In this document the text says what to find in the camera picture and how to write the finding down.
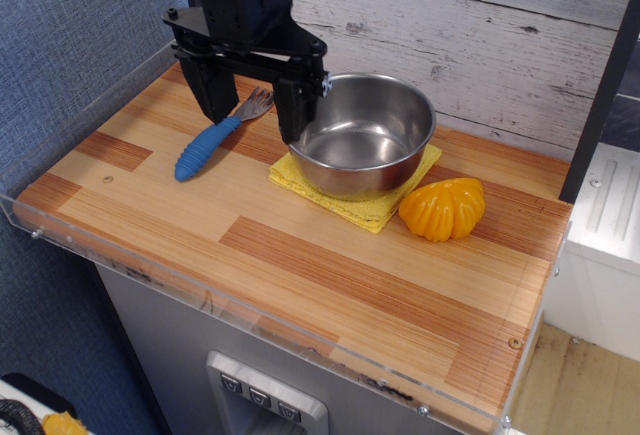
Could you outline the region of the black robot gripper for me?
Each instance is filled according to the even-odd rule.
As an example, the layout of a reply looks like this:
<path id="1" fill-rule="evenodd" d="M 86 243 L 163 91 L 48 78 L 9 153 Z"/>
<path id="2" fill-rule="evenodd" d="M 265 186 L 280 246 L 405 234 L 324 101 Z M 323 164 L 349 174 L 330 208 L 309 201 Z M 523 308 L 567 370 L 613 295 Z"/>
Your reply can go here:
<path id="1" fill-rule="evenodd" d="M 274 86 L 282 140 L 300 139 L 329 75 L 326 44 L 294 21 L 292 8 L 293 0 L 188 0 L 165 12 L 184 78 L 212 123 L 237 106 L 234 76 L 242 74 Z"/>

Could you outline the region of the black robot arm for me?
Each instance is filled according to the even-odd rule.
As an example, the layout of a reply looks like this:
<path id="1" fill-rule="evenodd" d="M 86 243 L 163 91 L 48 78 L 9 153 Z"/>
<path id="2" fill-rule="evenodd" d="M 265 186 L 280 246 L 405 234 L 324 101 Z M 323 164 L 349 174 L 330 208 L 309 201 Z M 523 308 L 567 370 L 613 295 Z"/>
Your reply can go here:
<path id="1" fill-rule="evenodd" d="M 299 140 L 328 94 L 326 44 L 293 19 L 292 0 L 188 0 L 163 21 L 174 53 L 204 115 L 218 124 L 239 101 L 235 78 L 272 85 L 283 141 Z"/>

